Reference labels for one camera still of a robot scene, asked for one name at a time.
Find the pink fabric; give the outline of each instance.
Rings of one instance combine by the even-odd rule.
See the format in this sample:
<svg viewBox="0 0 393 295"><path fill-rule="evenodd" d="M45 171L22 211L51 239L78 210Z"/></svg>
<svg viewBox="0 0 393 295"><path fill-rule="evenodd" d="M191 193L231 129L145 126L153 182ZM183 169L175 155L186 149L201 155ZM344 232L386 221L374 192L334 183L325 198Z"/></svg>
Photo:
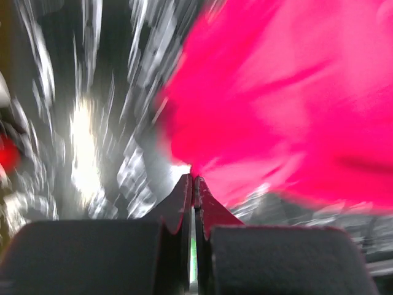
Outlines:
<svg viewBox="0 0 393 295"><path fill-rule="evenodd" d="M173 157L236 205L393 210L393 1L227 0L202 14L161 115Z"/></svg>

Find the green light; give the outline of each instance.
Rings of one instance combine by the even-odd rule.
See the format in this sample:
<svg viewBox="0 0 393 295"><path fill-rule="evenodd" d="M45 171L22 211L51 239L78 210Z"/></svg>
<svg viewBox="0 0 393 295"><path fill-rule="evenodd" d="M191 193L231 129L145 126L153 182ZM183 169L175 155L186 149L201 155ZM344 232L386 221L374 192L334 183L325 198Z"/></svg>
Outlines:
<svg viewBox="0 0 393 295"><path fill-rule="evenodd" d="M195 239L191 238L191 261L190 261L190 283L195 281L197 278L197 243Z"/></svg>

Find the black plastic part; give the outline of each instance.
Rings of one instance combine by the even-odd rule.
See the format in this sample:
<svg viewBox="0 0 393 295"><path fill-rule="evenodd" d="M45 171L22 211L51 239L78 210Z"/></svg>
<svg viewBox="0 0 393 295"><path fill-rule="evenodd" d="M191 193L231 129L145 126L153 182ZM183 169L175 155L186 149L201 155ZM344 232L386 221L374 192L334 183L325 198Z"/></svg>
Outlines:
<svg viewBox="0 0 393 295"><path fill-rule="evenodd" d="M0 294L184 294L191 198L185 175L166 202L140 220L25 226L0 265Z"/></svg>
<svg viewBox="0 0 393 295"><path fill-rule="evenodd" d="M371 295L375 284L348 234L334 228L245 226L195 183L201 295Z"/></svg>

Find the red object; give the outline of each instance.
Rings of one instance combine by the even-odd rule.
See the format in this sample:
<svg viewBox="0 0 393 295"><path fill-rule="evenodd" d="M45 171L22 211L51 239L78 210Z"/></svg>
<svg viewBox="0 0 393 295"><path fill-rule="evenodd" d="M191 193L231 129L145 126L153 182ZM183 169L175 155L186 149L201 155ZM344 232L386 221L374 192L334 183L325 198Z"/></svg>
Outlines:
<svg viewBox="0 0 393 295"><path fill-rule="evenodd" d="M13 170L19 163L19 150L12 140L0 136L0 165L4 171Z"/></svg>
<svg viewBox="0 0 393 295"><path fill-rule="evenodd" d="M203 178L195 179L195 187L194 208L198 209L195 212L195 221L196 224L203 226L203 235L206 241L209 240L214 226L223 224L226 227L244 225L212 196Z"/></svg>
<svg viewBox="0 0 393 295"><path fill-rule="evenodd" d="M263 183L393 210L393 1L227 0L162 93L173 157L226 206Z"/></svg>

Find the bright light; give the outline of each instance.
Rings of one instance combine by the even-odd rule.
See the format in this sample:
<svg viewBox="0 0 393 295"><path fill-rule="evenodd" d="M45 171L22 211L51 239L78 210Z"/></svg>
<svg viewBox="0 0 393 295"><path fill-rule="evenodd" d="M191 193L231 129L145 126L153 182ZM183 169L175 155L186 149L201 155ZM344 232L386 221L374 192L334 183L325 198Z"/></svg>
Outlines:
<svg viewBox="0 0 393 295"><path fill-rule="evenodd" d="M85 208L103 191L97 163L96 139L93 134L92 105L88 100L77 103L71 119L74 158L71 179L81 194Z"/></svg>
<svg viewBox="0 0 393 295"><path fill-rule="evenodd" d="M176 184L179 181L179 178L183 174L190 173L191 166L190 165L172 165L171 166L171 179Z"/></svg>

